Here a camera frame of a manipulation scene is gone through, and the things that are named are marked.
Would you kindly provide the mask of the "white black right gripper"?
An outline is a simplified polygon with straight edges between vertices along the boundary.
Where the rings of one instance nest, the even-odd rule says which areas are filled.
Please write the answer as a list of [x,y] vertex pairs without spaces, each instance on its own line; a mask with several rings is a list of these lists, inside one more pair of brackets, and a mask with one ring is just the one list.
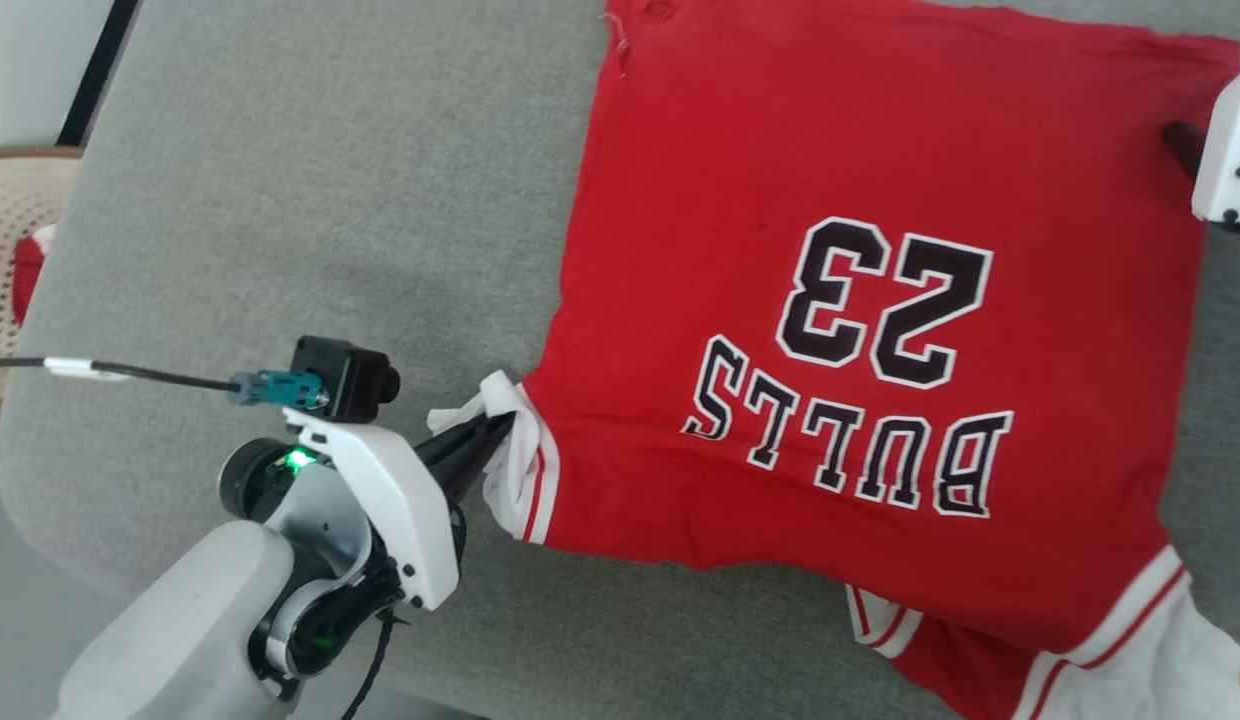
[[1240,233],[1240,74],[1218,95],[1208,131],[1172,121],[1163,126],[1163,143],[1193,182],[1197,219]]

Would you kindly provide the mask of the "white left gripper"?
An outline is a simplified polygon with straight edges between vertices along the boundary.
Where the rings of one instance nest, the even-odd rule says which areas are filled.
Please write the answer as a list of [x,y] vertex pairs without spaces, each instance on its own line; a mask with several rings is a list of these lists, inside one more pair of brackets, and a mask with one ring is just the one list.
[[477,482],[515,420],[515,413],[479,413],[419,442],[414,452],[392,430],[295,413],[301,445],[331,457],[396,560],[405,600],[428,611],[440,607],[460,580],[448,506],[459,506]]

